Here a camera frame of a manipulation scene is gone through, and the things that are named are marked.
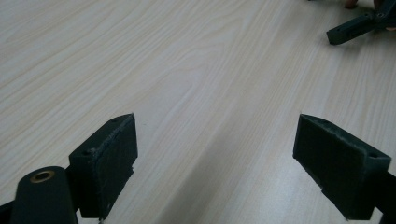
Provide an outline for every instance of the black plastic piece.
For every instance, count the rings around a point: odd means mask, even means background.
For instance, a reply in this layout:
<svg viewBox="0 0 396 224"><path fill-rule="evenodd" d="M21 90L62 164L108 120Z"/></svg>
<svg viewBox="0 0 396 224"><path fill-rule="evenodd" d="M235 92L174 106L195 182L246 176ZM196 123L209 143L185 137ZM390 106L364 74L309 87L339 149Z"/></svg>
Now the black plastic piece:
<svg viewBox="0 0 396 224"><path fill-rule="evenodd" d="M331 45L340 45L375 29L396 27L396 1L386 0L378 11L367 12L327 32Z"/></svg>
<svg viewBox="0 0 396 224"><path fill-rule="evenodd" d="M133 114L108 121L70 154L68 170L83 217L107 217L136 158Z"/></svg>
<svg viewBox="0 0 396 224"><path fill-rule="evenodd" d="M325 119L300 116L293 158L347 219L370 219L389 183L390 157Z"/></svg>
<svg viewBox="0 0 396 224"><path fill-rule="evenodd" d="M0 206L1 224L74 224L108 216L137 158L134 114L103 125L69 156L70 166L46 167L26 175L14 202Z"/></svg>
<svg viewBox="0 0 396 224"><path fill-rule="evenodd" d="M0 223L8 224L11 220L12 207L14 202L5 203L0 206Z"/></svg>
<svg viewBox="0 0 396 224"><path fill-rule="evenodd" d="M50 166L26 175L18 184L10 223L78 223L65 169Z"/></svg>
<svg viewBox="0 0 396 224"><path fill-rule="evenodd" d="M383 174L378 183L376 207L384 213L388 223L396 224L396 177L390 173Z"/></svg>

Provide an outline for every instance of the wooden table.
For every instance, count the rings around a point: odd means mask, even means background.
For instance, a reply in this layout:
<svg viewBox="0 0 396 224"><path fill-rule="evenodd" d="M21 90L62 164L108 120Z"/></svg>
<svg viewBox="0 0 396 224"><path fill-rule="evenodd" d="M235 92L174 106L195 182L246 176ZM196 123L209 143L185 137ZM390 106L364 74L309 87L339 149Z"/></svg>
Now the wooden table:
<svg viewBox="0 0 396 224"><path fill-rule="evenodd" d="M396 158L396 32L337 47L325 35L362 12L335 0L1 1L0 204L134 112L139 158L106 223L347 223L291 154L305 113Z"/></svg>

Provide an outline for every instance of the light wood tabletop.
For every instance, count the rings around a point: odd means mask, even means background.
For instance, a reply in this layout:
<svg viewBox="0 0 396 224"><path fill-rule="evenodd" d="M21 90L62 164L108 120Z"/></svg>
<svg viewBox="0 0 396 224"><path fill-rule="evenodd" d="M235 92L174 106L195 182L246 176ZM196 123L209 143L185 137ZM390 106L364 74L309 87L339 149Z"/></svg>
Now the light wood tabletop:
<svg viewBox="0 0 396 224"><path fill-rule="evenodd" d="M396 158L396 32L326 36L360 2L1 1L0 204L134 112L139 158L105 223L347 223L292 150L304 113Z"/></svg>

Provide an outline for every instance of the black plastic part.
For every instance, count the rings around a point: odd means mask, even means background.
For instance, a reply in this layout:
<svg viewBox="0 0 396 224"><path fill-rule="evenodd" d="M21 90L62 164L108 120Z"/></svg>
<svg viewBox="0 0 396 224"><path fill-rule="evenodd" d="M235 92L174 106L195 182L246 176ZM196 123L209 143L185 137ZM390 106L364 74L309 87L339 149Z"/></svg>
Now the black plastic part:
<svg viewBox="0 0 396 224"><path fill-rule="evenodd" d="M5 203L0 206L0 223L8 224L11 220L12 206L14 202Z"/></svg>
<svg viewBox="0 0 396 224"><path fill-rule="evenodd" d="M384 214L384 219L396 224L396 177L385 173L378 183L376 207Z"/></svg>
<svg viewBox="0 0 396 224"><path fill-rule="evenodd" d="M396 224L396 219L384 215L379 221L379 224Z"/></svg>
<svg viewBox="0 0 396 224"><path fill-rule="evenodd" d="M293 158L347 219L370 219L389 156L325 119L301 115Z"/></svg>
<svg viewBox="0 0 396 224"><path fill-rule="evenodd" d="M70 154L68 173L83 217L107 217L136 158L134 114L108 121Z"/></svg>
<svg viewBox="0 0 396 224"><path fill-rule="evenodd" d="M396 27L396 1L386 0L378 11L370 11L327 32L331 45L340 45L374 29Z"/></svg>
<svg viewBox="0 0 396 224"><path fill-rule="evenodd" d="M45 167L18 184L11 224L76 224L65 169Z"/></svg>
<svg viewBox="0 0 396 224"><path fill-rule="evenodd" d="M364 35L375 28L375 20L373 13L366 13L352 21L348 21L327 32L329 43L331 45L340 45L354 39L360 35Z"/></svg>

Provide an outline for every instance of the screw hole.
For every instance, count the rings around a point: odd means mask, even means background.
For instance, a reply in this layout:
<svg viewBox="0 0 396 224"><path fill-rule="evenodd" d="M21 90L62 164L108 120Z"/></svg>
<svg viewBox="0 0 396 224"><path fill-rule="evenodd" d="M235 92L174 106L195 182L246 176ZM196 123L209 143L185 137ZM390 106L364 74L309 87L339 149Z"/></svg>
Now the screw hole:
<svg viewBox="0 0 396 224"><path fill-rule="evenodd" d="M55 172L53 172L53 171L50 171L50 170L43 171L43 172L40 172L40 173L32 176L32 178L30 178L30 182L32 182L34 184L42 183L44 181L51 179L54 175L55 175Z"/></svg>

